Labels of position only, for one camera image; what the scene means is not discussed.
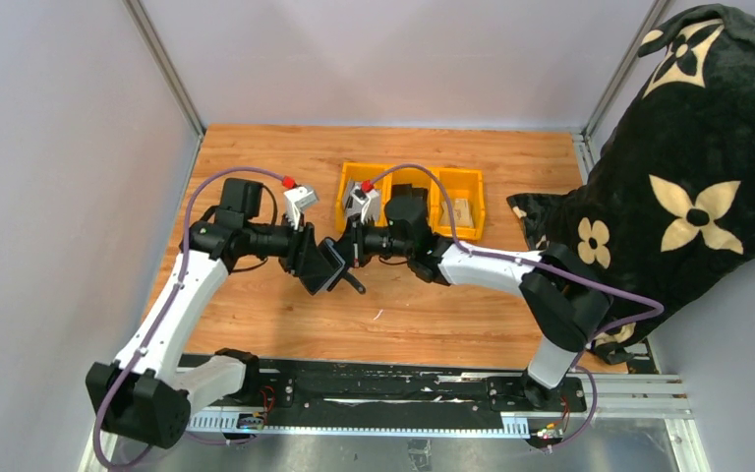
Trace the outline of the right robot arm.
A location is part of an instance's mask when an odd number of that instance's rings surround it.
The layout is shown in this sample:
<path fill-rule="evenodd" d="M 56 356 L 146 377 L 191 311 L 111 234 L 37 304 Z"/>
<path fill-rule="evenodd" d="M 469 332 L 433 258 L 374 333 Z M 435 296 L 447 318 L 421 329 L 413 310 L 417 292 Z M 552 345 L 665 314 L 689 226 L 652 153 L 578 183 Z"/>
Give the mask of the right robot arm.
<path fill-rule="evenodd" d="M 364 219 L 365 194 L 356 191 L 350 201 L 352 212 L 342 235 L 320 244 L 342 278 L 353 283 L 350 269 L 373 258 L 400 258 L 427 283 L 473 285 L 524 299 L 543 337 L 514 394 L 540 411 L 562 399 L 566 374 L 612 303 L 597 276 L 567 247 L 507 252 L 454 241 L 430 228 L 427 206 L 416 194 L 390 199 L 383 227 Z"/>

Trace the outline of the black leather card holder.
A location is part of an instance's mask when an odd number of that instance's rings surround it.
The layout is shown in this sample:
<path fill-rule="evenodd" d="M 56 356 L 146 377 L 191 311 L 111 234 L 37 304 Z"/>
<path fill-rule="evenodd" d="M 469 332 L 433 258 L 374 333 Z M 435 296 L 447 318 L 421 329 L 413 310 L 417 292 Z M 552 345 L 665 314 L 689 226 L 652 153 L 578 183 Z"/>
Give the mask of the black leather card holder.
<path fill-rule="evenodd" d="M 358 294 L 366 294 L 366 286 L 349 272 L 349 265 L 335 248 L 332 239 L 324 238 L 318 243 L 318 250 L 320 259 L 323 261 L 323 268 L 321 269 L 322 283 L 319 287 L 320 291 L 330 292 L 340 281 L 345 281 L 350 284 Z"/>

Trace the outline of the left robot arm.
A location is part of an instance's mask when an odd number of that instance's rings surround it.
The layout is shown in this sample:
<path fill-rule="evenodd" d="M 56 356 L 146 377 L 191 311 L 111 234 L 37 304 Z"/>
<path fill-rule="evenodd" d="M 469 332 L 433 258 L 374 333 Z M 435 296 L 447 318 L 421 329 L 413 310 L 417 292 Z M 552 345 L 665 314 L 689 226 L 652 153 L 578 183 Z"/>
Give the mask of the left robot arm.
<path fill-rule="evenodd" d="M 244 257 L 279 260 L 310 294 L 328 287 L 342 271 L 327 259 L 304 211 L 318 201 L 315 190 L 282 181 L 286 210 L 279 222 L 257 223 L 268 187 L 228 178 L 220 201 L 187 233 L 171 275 L 140 328 L 109 364 L 93 364 L 87 391 L 100 430 L 168 449 L 185 434 L 192 417 L 229 397 L 239 406 L 271 399 L 261 382 L 261 360 L 232 348 L 216 351 L 203 364 L 179 373 L 184 348 L 211 298 Z"/>

